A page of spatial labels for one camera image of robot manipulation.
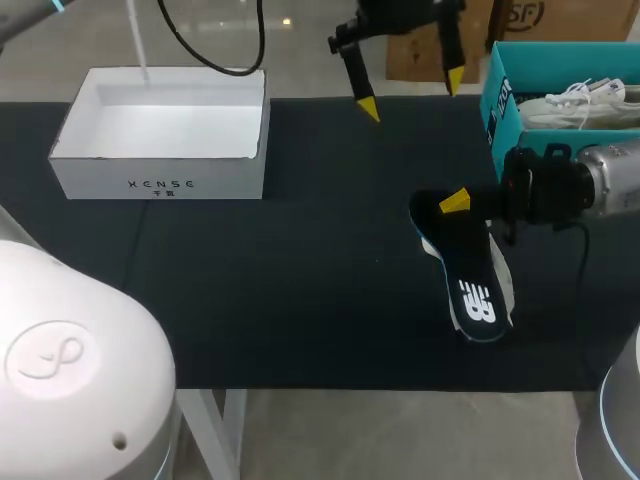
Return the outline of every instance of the white box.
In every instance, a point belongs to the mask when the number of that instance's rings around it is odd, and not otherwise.
[[[262,198],[266,75],[93,68],[49,160],[70,199]]]

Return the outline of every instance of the black mat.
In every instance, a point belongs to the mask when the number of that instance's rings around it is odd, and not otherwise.
[[[47,157],[68,109],[0,105],[0,204],[45,250],[122,288],[145,203],[65,198]]]
[[[495,182],[478,97],[273,101],[263,201],[155,202],[128,292],[167,332],[181,387],[595,388],[640,320],[640,216],[503,246],[515,329],[453,332],[411,192]]]

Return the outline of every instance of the white pole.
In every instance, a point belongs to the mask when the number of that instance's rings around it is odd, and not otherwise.
[[[131,24],[131,33],[133,34],[133,43],[136,47],[138,55],[138,63],[142,71],[142,78],[146,86],[149,86],[149,72],[147,71],[147,58],[142,45],[142,36],[140,35],[140,25],[138,24],[138,15],[136,14],[136,5],[134,0],[127,0],[127,10],[129,11],[129,23]]]

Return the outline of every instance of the insole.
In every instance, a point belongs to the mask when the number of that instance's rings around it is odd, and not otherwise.
[[[485,218],[472,210],[443,214],[450,192],[420,191],[409,205],[422,238],[439,253],[447,289],[462,333],[477,342],[497,340],[510,328],[504,296],[491,257]]]

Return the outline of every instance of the teal shoe box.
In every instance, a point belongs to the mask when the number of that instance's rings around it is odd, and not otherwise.
[[[575,159],[590,145],[619,143],[640,137],[640,130],[527,130],[514,95],[562,93],[591,78],[619,78],[640,85],[640,44],[619,42],[496,42],[480,110],[498,179],[505,154],[515,146],[538,155],[561,146]]]

